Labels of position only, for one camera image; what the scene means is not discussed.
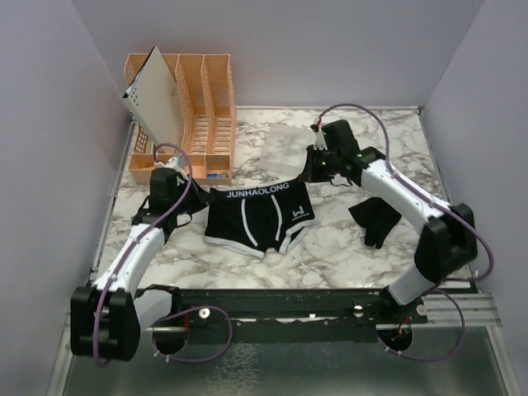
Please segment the black white boxer briefs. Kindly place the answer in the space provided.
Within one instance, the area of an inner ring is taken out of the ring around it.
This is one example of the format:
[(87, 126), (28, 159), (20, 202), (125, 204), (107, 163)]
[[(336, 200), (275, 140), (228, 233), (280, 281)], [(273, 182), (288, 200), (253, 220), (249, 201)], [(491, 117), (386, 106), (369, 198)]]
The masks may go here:
[(205, 241), (259, 259), (271, 248), (289, 253), (315, 224), (307, 187), (297, 179), (210, 194)]

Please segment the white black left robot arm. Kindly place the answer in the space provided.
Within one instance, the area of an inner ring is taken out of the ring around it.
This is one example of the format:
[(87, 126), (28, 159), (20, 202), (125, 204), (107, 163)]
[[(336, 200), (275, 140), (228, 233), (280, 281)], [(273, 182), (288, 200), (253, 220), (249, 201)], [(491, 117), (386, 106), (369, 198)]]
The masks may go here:
[(71, 296), (70, 347), (75, 356), (89, 356), (98, 365), (129, 361), (151, 323), (158, 319), (170, 326), (180, 320), (182, 305), (169, 293), (139, 292), (138, 286), (178, 229), (178, 216), (192, 216), (211, 201), (191, 172), (173, 167), (151, 172), (149, 194), (132, 217), (123, 248), (101, 276)]

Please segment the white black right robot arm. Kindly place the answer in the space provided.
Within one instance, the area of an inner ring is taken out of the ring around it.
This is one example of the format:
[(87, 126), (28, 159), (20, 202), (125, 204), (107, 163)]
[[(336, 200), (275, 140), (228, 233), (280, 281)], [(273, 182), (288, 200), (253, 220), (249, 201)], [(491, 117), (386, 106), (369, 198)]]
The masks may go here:
[(360, 148), (347, 121), (315, 124), (312, 129), (316, 140), (306, 148), (302, 181), (344, 177), (392, 207), (419, 235), (413, 266), (386, 287), (385, 298), (379, 302), (380, 316), (396, 323), (408, 314), (410, 303), (476, 258), (473, 211), (428, 194), (399, 173), (378, 149)]

